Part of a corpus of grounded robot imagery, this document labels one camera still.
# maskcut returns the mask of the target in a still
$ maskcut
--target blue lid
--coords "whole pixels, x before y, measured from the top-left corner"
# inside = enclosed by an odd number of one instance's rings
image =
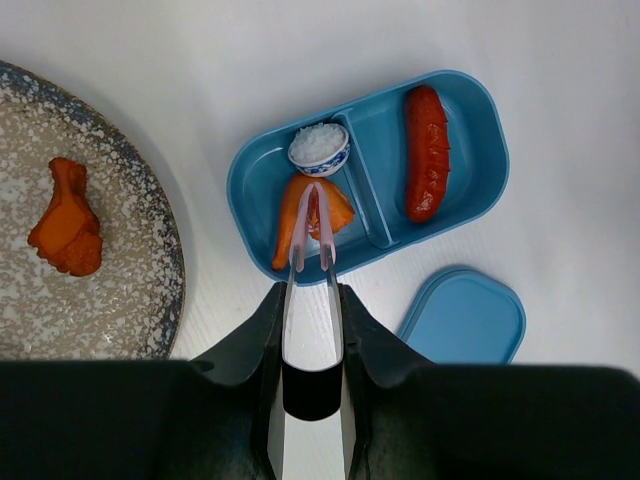
[[[435,363],[501,364],[513,359],[525,323],[513,290],[457,267],[425,283],[398,336]]]

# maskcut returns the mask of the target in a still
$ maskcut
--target compartment divider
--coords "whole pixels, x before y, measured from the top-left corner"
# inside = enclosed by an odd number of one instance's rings
[[[332,120],[342,123],[349,132],[351,154],[344,166],[345,176],[353,192],[356,209],[362,219],[367,238],[375,247],[387,249],[397,242],[391,237],[389,225],[384,218],[378,196],[373,189],[371,176],[349,118],[351,110],[351,108],[341,110],[331,117]]]

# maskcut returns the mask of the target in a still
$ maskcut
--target bowl of rice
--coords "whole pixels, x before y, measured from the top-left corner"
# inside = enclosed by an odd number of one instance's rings
[[[349,158],[349,132],[337,123],[301,128],[289,146],[289,161],[305,175],[328,177]]]

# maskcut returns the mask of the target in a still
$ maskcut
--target white rice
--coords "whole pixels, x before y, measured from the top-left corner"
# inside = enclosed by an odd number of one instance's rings
[[[289,153],[299,165],[313,165],[338,151],[344,142],[344,132],[335,123],[318,123],[296,133]]]

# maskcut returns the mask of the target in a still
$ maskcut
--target speckled plate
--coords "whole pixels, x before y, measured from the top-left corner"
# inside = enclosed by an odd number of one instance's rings
[[[102,266],[83,278],[27,244],[56,156],[87,167],[100,219]],[[171,207],[136,149],[81,100],[0,61],[0,358],[166,357],[184,289]]]

